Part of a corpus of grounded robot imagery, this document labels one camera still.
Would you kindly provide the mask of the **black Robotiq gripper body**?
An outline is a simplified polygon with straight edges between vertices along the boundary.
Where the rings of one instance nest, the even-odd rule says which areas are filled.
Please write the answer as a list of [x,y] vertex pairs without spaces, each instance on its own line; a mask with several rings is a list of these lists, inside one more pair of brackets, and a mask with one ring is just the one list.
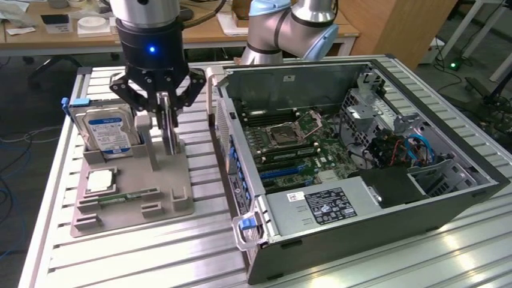
[[[176,92],[188,77],[189,66],[183,52],[183,23],[172,22],[160,27],[136,27],[117,22],[119,39],[125,56],[125,71],[151,73],[156,92]],[[145,97],[145,91],[129,82]]]

